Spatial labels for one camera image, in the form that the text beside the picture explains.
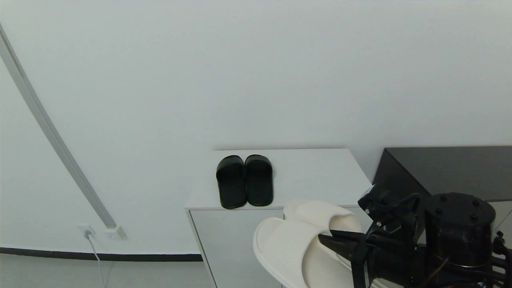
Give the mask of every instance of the white power cord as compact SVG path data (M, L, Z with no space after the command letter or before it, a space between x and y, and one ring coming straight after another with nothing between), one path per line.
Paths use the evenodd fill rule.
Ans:
M91 234L92 234L91 231L85 230L85 232L83 233L83 236L85 239L87 239L89 241L89 243L91 244L91 247L93 248L94 256L96 256L96 259L98 260L99 277L101 278L101 283L103 283L103 288L106 288L105 282L103 280L103 273L101 272L101 261L99 260L98 254L96 254L96 249L94 249L94 245L93 245L91 239L89 238L89 236Z

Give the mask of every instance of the gray floor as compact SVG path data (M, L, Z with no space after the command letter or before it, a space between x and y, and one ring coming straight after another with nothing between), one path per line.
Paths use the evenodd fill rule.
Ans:
M101 262L108 288L212 288L202 262ZM0 254L1 288L102 288L98 262Z

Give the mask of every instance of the cabinet top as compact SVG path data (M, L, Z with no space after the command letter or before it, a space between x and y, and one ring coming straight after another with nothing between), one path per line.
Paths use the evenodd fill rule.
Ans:
M512 146L386 148L431 195L512 200Z
M239 155L245 160L252 154L266 156L272 163L274 201L265 207L254 207L247 203L237 210L280 209L287 201L296 198L358 207L357 201L371 186L348 149L213 151L198 169L185 209L224 209L220 204L215 177L217 165L229 155Z

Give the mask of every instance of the white slipper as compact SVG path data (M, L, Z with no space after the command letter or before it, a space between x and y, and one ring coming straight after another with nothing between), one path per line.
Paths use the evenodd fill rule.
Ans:
M269 218L254 233L262 266L286 288L353 288L352 272L322 248L326 228L300 220Z
M287 220L298 219L330 230L362 232L361 222L354 213L328 202L294 199L285 204L283 212ZM350 259L336 254L323 245L322 249L328 250L328 254L334 255L345 267L352 271ZM389 284L384 284L382 279L375 279L372 286L384 288Z

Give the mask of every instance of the white wall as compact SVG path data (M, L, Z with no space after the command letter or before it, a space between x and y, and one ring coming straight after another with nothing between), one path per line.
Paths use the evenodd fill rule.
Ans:
M512 144L510 2L3 1L1 23L130 238L109 253L198 251L212 149L347 147L372 178L383 147ZM89 251L74 224L102 223L6 75L1 245Z

